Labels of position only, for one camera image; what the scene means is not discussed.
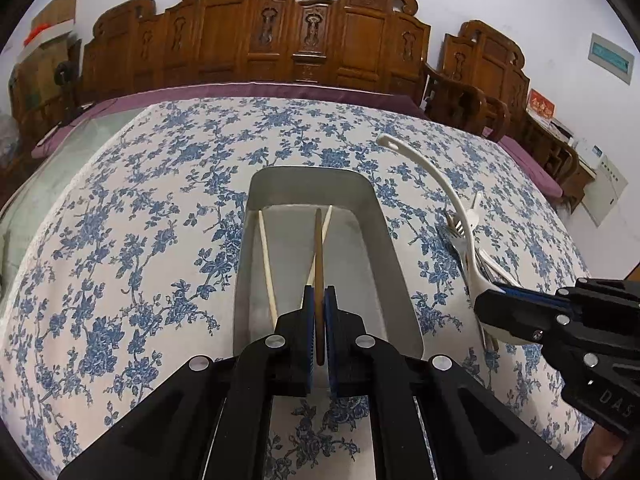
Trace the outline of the blue floral tablecloth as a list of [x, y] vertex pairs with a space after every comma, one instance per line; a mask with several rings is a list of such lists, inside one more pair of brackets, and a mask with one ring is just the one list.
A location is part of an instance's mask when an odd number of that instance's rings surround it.
[[286, 99], [153, 105], [79, 170], [44, 218], [6, 302], [1, 419], [30, 466], [56, 478], [192, 356], [232, 348], [250, 180], [272, 167], [355, 171], [372, 184], [407, 283], [423, 353], [446, 354], [556, 452], [590, 420], [561, 396], [534, 344], [480, 336], [457, 256], [438, 235], [450, 200], [421, 167], [378, 145], [411, 145], [465, 203], [474, 234], [524, 287], [586, 274], [538, 188], [499, 145], [419, 118]]

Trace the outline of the wooden side table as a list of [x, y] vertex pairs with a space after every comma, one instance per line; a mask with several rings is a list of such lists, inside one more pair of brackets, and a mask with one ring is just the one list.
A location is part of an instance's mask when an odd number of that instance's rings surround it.
[[574, 148], [529, 114], [523, 119], [518, 144], [561, 188], [562, 197], [552, 198], [552, 202], [569, 206], [572, 214], [584, 199], [586, 187], [596, 180], [594, 171], [579, 158]]

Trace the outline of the lower cardboard box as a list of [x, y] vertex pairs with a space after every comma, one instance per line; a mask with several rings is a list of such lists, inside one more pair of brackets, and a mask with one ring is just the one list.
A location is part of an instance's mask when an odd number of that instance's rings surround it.
[[14, 66], [9, 95], [16, 120], [60, 96], [63, 87], [77, 78], [80, 46], [80, 40], [52, 40]]

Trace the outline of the dark brown chopstick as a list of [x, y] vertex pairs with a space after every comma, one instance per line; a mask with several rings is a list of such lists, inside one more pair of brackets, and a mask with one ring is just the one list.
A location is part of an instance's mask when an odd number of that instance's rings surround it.
[[324, 364], [324, 317], [323, 317], [323, 255], [322, 255], [322, 211], [314, 215], [314, 348], [318, 366]]

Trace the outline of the red gift box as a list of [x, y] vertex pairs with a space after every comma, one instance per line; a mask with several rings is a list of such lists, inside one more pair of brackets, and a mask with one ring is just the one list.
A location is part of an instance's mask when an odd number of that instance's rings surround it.
[[555, 105], [535, 89], [530, 89], [527, 100], [527, 110], [544, 120], [551, 120], [554, 116]]

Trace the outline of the upper cardboard box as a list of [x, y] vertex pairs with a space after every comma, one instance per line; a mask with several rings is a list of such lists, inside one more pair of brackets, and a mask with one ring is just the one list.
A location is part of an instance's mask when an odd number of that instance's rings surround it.
[[77, 0], [51, 0], [33, 19], [32, 30], [73, 21]]

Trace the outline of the metal rectangular tray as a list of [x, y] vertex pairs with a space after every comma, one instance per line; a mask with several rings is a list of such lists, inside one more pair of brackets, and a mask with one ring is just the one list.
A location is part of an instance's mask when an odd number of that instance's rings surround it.
[[250, 180], [233, 304], [235, 353], [300, 308], [316, 276], [341, 309], [399, 352], [423, 353], [419, 323], [372, 184], [355, 171], [272, 167]]

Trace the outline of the carved wooden sofa bench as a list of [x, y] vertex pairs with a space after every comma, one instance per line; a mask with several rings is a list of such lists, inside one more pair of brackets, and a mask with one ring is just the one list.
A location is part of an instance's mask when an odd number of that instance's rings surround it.
[[416, 0], [154, 0], [104, 12], [82, 59], [81, 96], [220, 82], [285, 82], [422, 100], [430, 26]]

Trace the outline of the grey wall electrical box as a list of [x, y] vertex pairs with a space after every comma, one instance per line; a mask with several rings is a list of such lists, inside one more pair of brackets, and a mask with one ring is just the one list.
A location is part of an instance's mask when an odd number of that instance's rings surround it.
[[625, 84], [631, 84], [632, 72], [634, 71], [634, 56], [614, 44], [614, 42], [598, 34], [592, 34], [588, 60], [611, 73]]

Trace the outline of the cardboard box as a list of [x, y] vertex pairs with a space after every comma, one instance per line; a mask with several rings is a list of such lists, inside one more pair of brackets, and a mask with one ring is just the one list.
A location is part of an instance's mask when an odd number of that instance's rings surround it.
[[16, 120], [60, 96], [63, 87], [77, 78], [80, 46], [80, 40], [52, 40], [14, 66], [9, 95]]
[[33, 19], [32, 30], [73, 21], [77, 0], [51, 0]]

